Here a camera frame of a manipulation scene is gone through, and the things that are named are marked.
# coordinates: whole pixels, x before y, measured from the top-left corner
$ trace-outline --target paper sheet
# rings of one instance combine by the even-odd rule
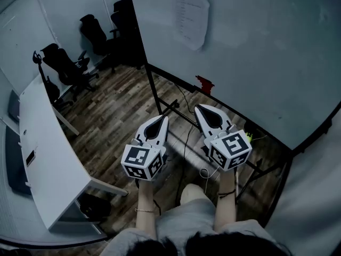
[[[205,41],[209,2],[207,0],[173,0],[175,38],[198,50]]]

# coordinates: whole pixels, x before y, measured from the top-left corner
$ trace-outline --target red object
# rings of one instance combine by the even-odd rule
[[[201,90],[203,90],[206,94],[211,95],[211,89],[214,84],[203,77],[196,76],[196,78],[199,80],[199,82],[201,82]]]

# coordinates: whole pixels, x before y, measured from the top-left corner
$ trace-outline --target bracelet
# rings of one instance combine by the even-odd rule
[[[226,197],[227,195],[230,195],[230,194],[234,194],[236,192],[236,189],[234,189],[233,191],[231,191],[230,193],[227,193],[227,194],[218,194],[220,197],[220,199],[223,199],[224,197]]]
[[[138,210],[138,209],[135,209],[136,212],[138,211],[144,211],[144,212],[154,212],[154,211],[146,211],[146,210]]]

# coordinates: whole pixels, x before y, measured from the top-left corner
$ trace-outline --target black strap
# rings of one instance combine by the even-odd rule
[[[230,193],[227,193],[227,194],[218,194],[219,195],[219,199],[223,199],[227,195],[234,194],[235,192],[236,192],[236,189],[234,189],[233,191],[231,191]]]

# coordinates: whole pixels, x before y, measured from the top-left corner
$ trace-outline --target human arm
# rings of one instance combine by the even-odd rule
[[[219,194],[228,194],[235,190],[234,171],[229,170],[220,174]],[[221,228],[236,221],[235,193],[227,196],[218,196],[215,212],[214,230],[219,232]]]
[[[140,181],[139,201],[137,204],[136,228],[156,239],[155,214],[139,210],[153,211],[153,185],[150,181]]]

